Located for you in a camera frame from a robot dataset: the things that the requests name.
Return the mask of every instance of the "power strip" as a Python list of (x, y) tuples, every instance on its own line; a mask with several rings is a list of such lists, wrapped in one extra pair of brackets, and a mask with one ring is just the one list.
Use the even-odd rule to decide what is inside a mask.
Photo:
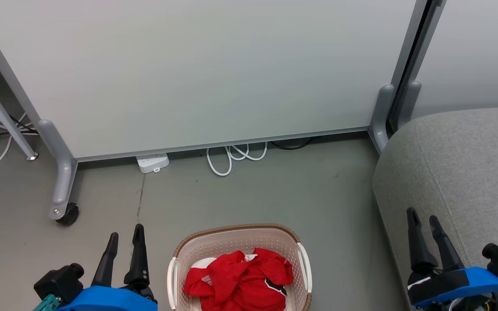
[(140, 166), (140, 171), (147, 174), (150, 172), (159, 173), (160, 169), (168, 166), (170, 161), (168, 160), (168, 155), (166, 153), (157, 153), (150, 155), (142, 155), (136, 157), (138, 165)]

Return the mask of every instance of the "white plastic basket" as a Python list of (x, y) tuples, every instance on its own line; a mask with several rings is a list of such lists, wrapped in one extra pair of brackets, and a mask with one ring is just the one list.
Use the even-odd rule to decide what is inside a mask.
[(312, 300), (313, 278), (309, 257), (297, 235), (281, 225), (239, 225), (207, 230), (184, 239), (168, 265), (166, 288), (173, 311), (200, 311), (199, 299), (183, 292), (190, 267), (198, 260), (241, 250), (251, 254), (266, 248), (293, 265), (293, 284), (286, 286), (285, 311), (307, 311)]

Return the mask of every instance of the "caster wheel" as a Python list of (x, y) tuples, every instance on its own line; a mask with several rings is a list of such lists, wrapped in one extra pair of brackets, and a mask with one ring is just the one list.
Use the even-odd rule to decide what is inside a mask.
[(488, 301), (490, 311), (498, 311), (498, 292), (492, 293), (492, 298)]
[(76, 203), (68, 203), (65, 215), (55, 221), (63, 226), (70, 226), (78, 219), (79, 213)]

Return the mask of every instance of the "white panel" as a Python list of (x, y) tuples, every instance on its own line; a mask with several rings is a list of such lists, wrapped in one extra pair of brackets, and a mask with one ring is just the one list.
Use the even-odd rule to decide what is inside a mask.
[(498, 107), (498, 0), (447, 0), (417, 80), (413, 117)]
[(414, 0), (0, 0), (0, 49), (73, 155), (368, 126)]

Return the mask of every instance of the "gray sofa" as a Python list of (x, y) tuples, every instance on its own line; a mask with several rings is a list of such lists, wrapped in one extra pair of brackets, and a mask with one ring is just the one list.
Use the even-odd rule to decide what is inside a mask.
[[(405, 210), (423, 224), (437, 215), (466, 267), (486, 267), (483, 247), (498, 244), (498, 108), (434, 114), (409, 122), (389, 140), (373, 189), (401, 286), (411, 273)], [(427, 225), (423, 233), (441, 263)]]

